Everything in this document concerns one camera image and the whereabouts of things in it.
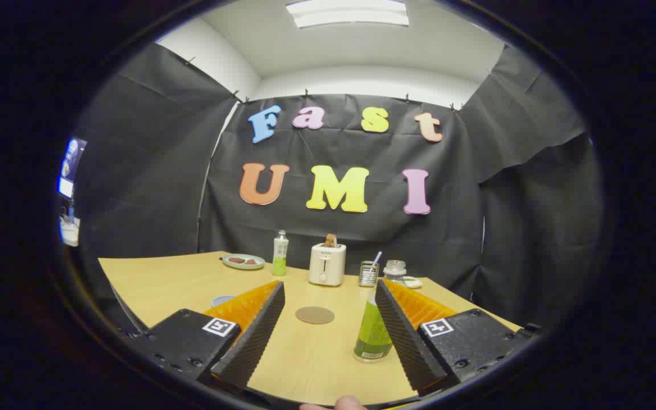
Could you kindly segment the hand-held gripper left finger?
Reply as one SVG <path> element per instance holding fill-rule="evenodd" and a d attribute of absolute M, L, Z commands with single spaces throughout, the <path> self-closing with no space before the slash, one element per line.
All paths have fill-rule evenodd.
<path fill-rule="evenodd" d="M 203 313 L 179 309 L 125 343 L 186 385 L 240 392 L 265 352 L 285 300 L 284 283 L 269 282 Z"/>

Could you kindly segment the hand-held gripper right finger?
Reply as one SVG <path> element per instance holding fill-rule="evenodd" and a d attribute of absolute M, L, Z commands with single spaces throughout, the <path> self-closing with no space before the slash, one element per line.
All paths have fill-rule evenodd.
<path fill-rule="evenodd" d="M 409 385 L 421 395 L 484 375 L 539 333 L 513 330 L 486 311 L 462 312 L 396 282 L 381 280 L 375 301 Z"/>

